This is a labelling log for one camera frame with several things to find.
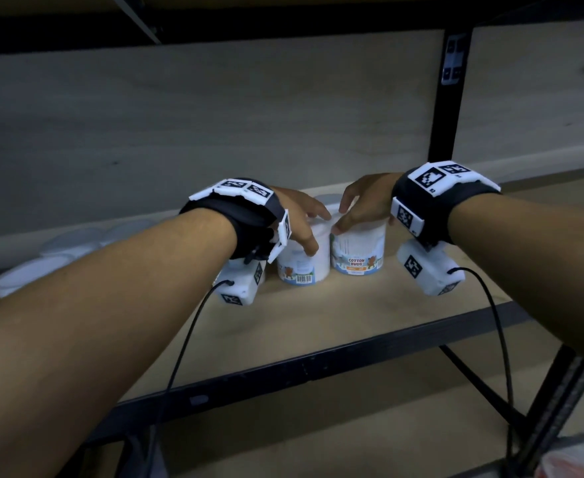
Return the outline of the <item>person's right hand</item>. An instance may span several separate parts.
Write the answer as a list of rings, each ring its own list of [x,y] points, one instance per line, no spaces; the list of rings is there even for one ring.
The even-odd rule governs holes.
[[[365,175],[348,185],[340,201],[339,213],[364,213],[368,222],[390,217],[392,191],[403,173]]]

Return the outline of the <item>person's left hand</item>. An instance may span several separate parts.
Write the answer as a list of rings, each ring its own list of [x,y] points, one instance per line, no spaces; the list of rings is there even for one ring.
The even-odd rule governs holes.
[[[311,227],[310,218],[331,220],[331,214],[326,206],[316,198],[305,192],[272,186],[284,209],[288,210],[291,239],[298,242],[298,230],[302,227]]]

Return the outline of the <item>white cotton bud tub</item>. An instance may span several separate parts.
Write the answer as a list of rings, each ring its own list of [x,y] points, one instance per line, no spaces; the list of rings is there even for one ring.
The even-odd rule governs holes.
[[[319,245],[318,251],[309,257],[301,244],[290,240],[275,260],[280,280],[291,285],[317,284],[327,278],[331,268],[331,222],[317,217],[310,218],[308,223]]]
[[[387,220],[361,223],[342,234],[330,234],[332,267],[343,274],[365,276],[384,263]]]

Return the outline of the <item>person's left forearm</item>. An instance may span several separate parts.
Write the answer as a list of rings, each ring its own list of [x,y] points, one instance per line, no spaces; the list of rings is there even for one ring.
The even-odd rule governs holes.
[[[166,349],[235,250],[196,209],[0,300],[0,478],[54,477]]]

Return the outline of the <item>person's right forearm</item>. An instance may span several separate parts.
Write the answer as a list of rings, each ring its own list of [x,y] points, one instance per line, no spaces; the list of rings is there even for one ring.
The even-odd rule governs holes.
[[[584,358],[584,210],[481,194],[456,206],[447,228],[500,289]]]

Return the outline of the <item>black left wristband with markers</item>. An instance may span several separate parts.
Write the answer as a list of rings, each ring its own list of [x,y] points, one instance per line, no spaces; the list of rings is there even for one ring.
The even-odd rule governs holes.
[[[272,188],[249,178],[226,178],[192,194],[179,211],[203,208],[225,216],[237,234],[232,259],[272,263],[291,239],[289,212]]]

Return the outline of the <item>black wristband with markers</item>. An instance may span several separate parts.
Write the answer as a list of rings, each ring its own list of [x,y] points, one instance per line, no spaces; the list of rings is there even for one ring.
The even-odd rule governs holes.
[[[232,259],[272,263],[291,239],[289,212],[272,188],[249,178],[226,178],[192,194],[179,211],[203,208],[225,216],[237,234]]]
[[[428,162],[404,173],[393,186],[390,213],[427,249],[454,244],[448,220],[462,202],[481,194],[501,194],[499,185],[452,160]]]

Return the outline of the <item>black right wristband with markers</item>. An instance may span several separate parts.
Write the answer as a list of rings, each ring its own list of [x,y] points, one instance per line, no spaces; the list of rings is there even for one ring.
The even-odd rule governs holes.
[[[462,202],[481,194],[501,194],[499,185],[452,160],[428,162],[404,173],[393,186],[390,213],[427,249],[454,244],[448,220]]]

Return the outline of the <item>black metal shelf rack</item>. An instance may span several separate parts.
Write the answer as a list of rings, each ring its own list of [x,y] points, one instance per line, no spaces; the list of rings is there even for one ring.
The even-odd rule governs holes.
[[[158,29],[160,40],[169,44],[187,42],[225,42],[275,38],[344,36],[377,32],[406,32],[444,29],[438,70],[439,80],[428,160],[450,156],[464,92],[467,66],[457,85],[442,86],[440,71],[448,35],[477,27],[525,25],[584,20],[584,0],[424,0],[293,7],[255,7],[208,9],[135,8],[143,22]],[[46,53],[78,49],[144,46],[133,35],[123,15],[29,15],[0,17],[0,55]],[[312,353],[263,368],[241,371],[171,391],[172,408],[164,418],[182,418],[198,411],[214,409],[309,382],[310,364],[328,362],[343,356],[343,363],[325,368],[317,378],[361,368],[364,364],[389,358],[396,351],[399,337],[395,331],[344,347]]]

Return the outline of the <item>white marker tag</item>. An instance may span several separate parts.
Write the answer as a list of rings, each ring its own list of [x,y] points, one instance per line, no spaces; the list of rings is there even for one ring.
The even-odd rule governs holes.
[[[471,35],[467,32],[451,34],[446,37],[440,84],[444,87],[457,85],[464,76]]]

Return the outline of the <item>group of white tub lids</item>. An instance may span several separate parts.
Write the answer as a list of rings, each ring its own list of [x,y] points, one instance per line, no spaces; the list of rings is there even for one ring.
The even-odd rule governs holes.
[[[156,223],[148,218],[139,218],[109,229],[85,227],[62,233],[41,246],[39,257],[0,275],[0,298],[107,245],[126,240]]]

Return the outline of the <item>pink and white cloth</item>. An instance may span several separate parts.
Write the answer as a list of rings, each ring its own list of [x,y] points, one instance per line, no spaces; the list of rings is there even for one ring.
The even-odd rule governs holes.
[[[533,478],[584,478],[584,440],[544,454]]]

